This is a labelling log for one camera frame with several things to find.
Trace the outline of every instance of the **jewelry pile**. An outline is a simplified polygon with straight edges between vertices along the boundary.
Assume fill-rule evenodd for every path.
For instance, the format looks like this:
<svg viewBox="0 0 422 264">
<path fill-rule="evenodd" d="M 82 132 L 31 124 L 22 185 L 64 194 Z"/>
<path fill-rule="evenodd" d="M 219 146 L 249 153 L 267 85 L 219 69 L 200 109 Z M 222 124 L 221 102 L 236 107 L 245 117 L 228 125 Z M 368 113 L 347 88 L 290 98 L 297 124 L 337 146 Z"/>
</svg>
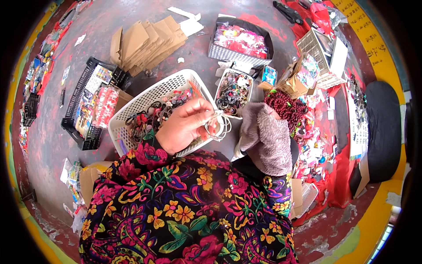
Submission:
<svg viewBox="0 0 422 264">
<path fill-rule="evenodd" d="M 227 72 L 221 79 L 216 98 L 217 108 L 229 116 L 237 116 L 237 109 L 248 102 L 253 80 L 242 73 Z"/>
<path fill-rule="evenodd" d="M 155 101 L 146 111 L 131 113 L 126 119 L 126 129 L 129 133 L 129 139 L 133 144 L 139 144 L 142 140 L 148 140 L 154 137 L 155 133 L 161 128 L 162 123 L 171 116 L 173 111 L 184 105 L 195 97 L 201 97 L 201 93 L 192 82 L 189 82 L 191 88 L 184 91 L 174 90 L 161 101 Z"/>
</svg>

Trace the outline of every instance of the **red plastic bag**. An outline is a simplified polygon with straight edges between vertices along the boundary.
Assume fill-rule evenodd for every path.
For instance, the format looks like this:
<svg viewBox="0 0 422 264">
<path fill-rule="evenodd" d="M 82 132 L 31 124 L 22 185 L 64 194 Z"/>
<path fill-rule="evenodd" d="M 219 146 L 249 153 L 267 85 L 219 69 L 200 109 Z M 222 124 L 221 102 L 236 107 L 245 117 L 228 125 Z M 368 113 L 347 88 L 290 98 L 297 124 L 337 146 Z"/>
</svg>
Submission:
<svg viewBox="0 0 422 264">
<path fill-rule="evenodd" d="M 323 6 L 323 4 L 313 3 L 311 5 L 311 15 L 314 23 L 322 28 L 325 34 L 330 35 L 332 30 L 330 15 L 328 14 L 327 8 Z"/>
</svg>

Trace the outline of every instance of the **fingernail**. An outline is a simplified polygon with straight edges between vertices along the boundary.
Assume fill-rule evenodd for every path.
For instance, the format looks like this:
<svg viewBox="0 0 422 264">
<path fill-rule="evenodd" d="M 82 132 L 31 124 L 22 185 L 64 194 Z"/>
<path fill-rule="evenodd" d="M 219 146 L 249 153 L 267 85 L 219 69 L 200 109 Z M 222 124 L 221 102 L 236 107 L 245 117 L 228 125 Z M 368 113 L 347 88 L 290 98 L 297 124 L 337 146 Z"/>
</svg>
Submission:
<svg viewBox="0 0 422 264">
<path fill-rule="evenodd" d="M 213 114 L 214 114 L 213 111 L 205 111 L 205 113 L 204 113 L 204 115 L 205 115 L 206 118 L 211 117 Z"/>
</svg>

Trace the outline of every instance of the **hand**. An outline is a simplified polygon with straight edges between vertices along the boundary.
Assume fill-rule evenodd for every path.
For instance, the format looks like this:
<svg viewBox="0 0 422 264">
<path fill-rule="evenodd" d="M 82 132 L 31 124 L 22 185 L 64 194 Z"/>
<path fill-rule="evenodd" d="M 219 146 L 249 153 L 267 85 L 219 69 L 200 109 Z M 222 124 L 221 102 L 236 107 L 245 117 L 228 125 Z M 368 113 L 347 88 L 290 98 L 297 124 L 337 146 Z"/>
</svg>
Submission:
<svg viewBox="0 0 422 264">
<path fill-rule="evenodd" d="M 207 140 L 209 135 L 204 125 L 210 121 L 214 108 L 203 98 L 193 99 L 176 108 L 156 133 L 155 138 L 167 153 L 183 150 L 197 137 Z M 215 135 L 216 121 L 208 127 Z"/>
</svg>

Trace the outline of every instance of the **black plastic crate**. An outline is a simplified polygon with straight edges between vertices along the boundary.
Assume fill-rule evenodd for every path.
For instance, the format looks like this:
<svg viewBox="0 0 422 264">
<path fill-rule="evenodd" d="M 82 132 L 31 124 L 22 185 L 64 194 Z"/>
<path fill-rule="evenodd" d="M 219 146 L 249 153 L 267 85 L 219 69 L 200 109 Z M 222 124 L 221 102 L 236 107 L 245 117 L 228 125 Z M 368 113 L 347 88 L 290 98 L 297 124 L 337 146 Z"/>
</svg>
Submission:
<svg viewBox="0 0 422 264">
<path fill-rule="evenodd" d="M 81 150 L 96 150 L 100 145 L 100 136 L 103 131 L 101 128 L 96 128 L 93 124 L 88 128 L 88 134 L 85 139 L 80 135 L 80 133 L 75 128 L 76 124 L 76 112 L 78 110 L 79 102 L 81 101 L 82 95 L 85 93 L 85 87 L 91 77 L 92 73 L 95 70 L 97 65 L 113 72 L 113 77 L 110 81 L 110 84 L 120 87 L 128 79 L 126 75 L 130 77 L 129 74 L 126 74 L 121 68 L 117 67 L 115 64 L 105 63 L 100 60 L 95 59 L 94 57 L 89 57 L 87 60 L 87 66 L 84 69 L 76 88 L 73 91 L 72 97 L 70 98 L 68 109 L 66 110 L 65 117 L 62 118 L 61 127 L 65 129 L 69 135 L 76 141 L 78 147 Z"/>
<path fill-rule="evenodd" d="M 37 95 L 36 93 L 30 93 L 29 98 L 24 105 L 23 126 L 31 126 L 34 120 L 37 118 L 37 109 L 39 101 L 39 95 Z"/>
<path fill-rule="evenodd" d="M 23 126 L 31 126 L 37 117 L 24 117 Z"/>
</svg>

